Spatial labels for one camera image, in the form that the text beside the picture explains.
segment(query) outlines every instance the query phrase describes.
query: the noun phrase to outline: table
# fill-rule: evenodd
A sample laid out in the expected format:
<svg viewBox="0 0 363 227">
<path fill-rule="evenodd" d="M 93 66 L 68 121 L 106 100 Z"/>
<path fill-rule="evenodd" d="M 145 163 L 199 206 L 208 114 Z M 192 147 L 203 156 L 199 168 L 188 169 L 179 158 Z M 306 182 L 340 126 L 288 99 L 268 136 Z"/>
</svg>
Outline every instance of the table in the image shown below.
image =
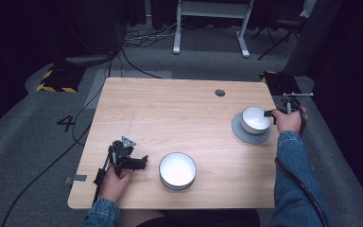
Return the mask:
<svg viewBox="0 0 363 227">
<path fill-rule="evenodd" d="M 205 17 L 224 17 L 243 19 L 240 31 L 236 31 L 238 43 L 244 58 L 250 56 L 249 49 L 244 41 L 244 32 L 246 31 L 247 22 L 249 21 L 253 0 L 248 4 L 229 4 L 229 3 L 212 3 L 212 2 L 191 2 L 179 0 L 177 27 L 175 42 L 173 44 L 173 53 L 180 54 L 182 39 L 182 16 L 205 16 Z"/>
<path fill-rule="evenodd" d="M 217 96 L 221 89 L 225 96 Z M 234 116 L 249 106 L 275 108 L 265 83 L 189 79 L 107 79 L 78 166 L 68 205 L 92 206 L 95 175 L 108 146 L 126 136 L 137 143 L 132 158 L 148 155 L 119 201 L 124 209 L 267 208 L 274 206 L 276 142 L 252 145 L 234 135 Z M 172 191 L 160 181 L 166 154 L 183 152 L 197 165 L 194 183 Z"/>
</svg>

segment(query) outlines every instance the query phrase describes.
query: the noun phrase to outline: denim sleeve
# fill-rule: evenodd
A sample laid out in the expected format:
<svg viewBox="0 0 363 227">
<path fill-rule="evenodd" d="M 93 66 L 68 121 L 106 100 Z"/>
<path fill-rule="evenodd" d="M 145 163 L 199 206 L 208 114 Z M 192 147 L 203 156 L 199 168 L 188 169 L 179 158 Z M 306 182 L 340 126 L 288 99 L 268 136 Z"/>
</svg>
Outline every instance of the denim sleeve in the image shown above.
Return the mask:
<svg viewBox="0 0 363 227">
<path fill-rule="evenodd" d="M 113 201 L 99 199 L 88 211 L 83 227 L 117 227 L 119 226 L 120 209 Z"/>
<path fill-rule="evenodd" d="M 284 131 L 279 135 L 277 157 L 279 162 L 296 175 L 314 195 L 329 226 L 332 219 L 325 203 L 320 183 L 309 163 L 301 137 L 294 131 Z M 303 190 L 276 167 L 275 210 L 270 226 L 322 226 L 312 203 Z"/>
</svg>

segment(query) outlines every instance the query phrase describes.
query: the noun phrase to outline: saucer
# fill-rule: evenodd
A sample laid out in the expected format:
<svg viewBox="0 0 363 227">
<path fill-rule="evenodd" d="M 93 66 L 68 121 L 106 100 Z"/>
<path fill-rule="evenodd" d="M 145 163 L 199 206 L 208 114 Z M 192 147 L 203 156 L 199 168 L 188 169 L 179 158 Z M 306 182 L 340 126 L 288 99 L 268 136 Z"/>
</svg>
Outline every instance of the saucer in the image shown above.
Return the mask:
<svg viewBox="0 0 363 227">
<path fill-rule="evenodd" d="M 270 137 L 270 127 L 267 128 L 262 134 L 251 134 L 244 130 L 241 126 L 240 118 L 241 113 L 238 113 L 232 120 L 232 129 L 234 134 L 242 141 L 249 144 L 262 144 L 266 142 Z"/>
</svg>

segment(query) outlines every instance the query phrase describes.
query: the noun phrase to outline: person's right arm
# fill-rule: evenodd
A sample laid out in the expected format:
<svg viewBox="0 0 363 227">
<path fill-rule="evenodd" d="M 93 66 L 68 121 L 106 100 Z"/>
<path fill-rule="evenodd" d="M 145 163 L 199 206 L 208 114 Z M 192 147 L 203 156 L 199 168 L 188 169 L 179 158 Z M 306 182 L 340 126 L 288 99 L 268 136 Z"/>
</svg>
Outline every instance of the person's right arm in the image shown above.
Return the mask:
<svg viewBox="0 0 363 227">
<path fill-rule="evenodd" d="M 298 112 L 283 114 L 273 111 L 277 119 L 277 158 L 281 165 L 296 175 L 311 191 L 326 216 L 331 217 L 319 182 L 308 160 L 302 138 L 298 135 L 301 117 Z M 312 203 L 303 190 L 279 167 L 276 168 L 275 210 L 270 226 L 322 226 Z"/>
</svg>

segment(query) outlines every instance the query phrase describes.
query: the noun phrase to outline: bowl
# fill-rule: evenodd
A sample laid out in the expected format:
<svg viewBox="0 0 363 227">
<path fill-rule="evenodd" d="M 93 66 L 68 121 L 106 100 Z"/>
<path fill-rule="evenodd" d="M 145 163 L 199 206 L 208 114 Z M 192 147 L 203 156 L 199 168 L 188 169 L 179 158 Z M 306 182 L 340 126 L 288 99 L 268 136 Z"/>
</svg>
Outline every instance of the bowl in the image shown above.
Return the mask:
<svg viewBox="0 0 363 227">
<path fill-rule="evenodd" d="M 161 181 L 167 188 L 180 191 L 189 187 L 196 179 L 197 168 L 190 156 L 173 152 L 162 159 L 159 172 Z"/>
<path fill-rule="evenodd" d="M 251 134 L 264 133 L 270 127 L 270 117 L 264 117 L 264 112 L 258 107 L 246 108 L 240 119 L 243 129 Z"/>
</svg>

